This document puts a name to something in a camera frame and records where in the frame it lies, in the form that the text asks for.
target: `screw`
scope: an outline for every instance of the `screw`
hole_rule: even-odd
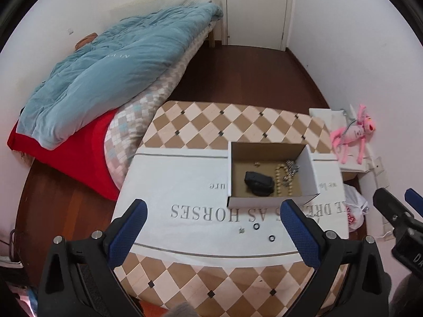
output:
[[[62,236],[56,236],[53,238],[53,243],[54,244],[59,244],[61,241],[63,241],[63,237]]]
[[[338,235],[336,234],[335,231],[332,231],[332,230],[326,231],[326,237],[329,238],[330,240],[334,240],[336,236]]]
[[[373,243],[374,243],[374,238],[373,238],[373,236],[367,235],[367,236],[366,236],[366,242],[367,242],[367,243],[370,243],[370,244],[373,244]]]
[[[98,240],[99,238],[101,238],[101,236],[103,236],[103,232],[102,232],[102,231],[100,231],[100,230],[94,231],[94,232],[91,234],[91,238],[93,238],[93,239],[95,239],[95,240]]]

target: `plastic bag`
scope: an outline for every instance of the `plastic bag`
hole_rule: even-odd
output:
[[[369,203],[358,191],[344,184],[345,204],[350,231],[357,230],[364,222],[364,215],[369,211]]]

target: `wooden floor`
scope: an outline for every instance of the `wooden floor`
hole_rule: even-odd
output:
[[[289,52],[203,46],[170,100],[231,102],[308,114],[327,108],[315,84]],[[39,283],[54,236],[88,237],[107,228],[115,202],[40,162],[30,170],[16,220],[16,247],[31,282]]]

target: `wall outlet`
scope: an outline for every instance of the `wall outlet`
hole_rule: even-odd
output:
[[[379,156],[378,158],[376,158],[376,159],[374,159],[373,160],[373,171],[374,171],[374,174],[376,175],[376,176],[378,176],[381,172],[383,172],[385,169],[383,168],[383,165],[382,165],[382,158]]]

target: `white box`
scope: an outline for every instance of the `white box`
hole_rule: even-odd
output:
[[[276,187],[268,197],[255,196],[244,183],[246,171],[256,171],[273,177],[279,163],[293,160],[299,166],[293,177],[292,195],[288,188],[282,187],[283,196],[278,196]],[[278,207],[287,199],[298,206],[307,204],[319,195],[316,171],[310,147],[305,144],[291,143],[243,143],[228,144],[228,203],[227,207]]]

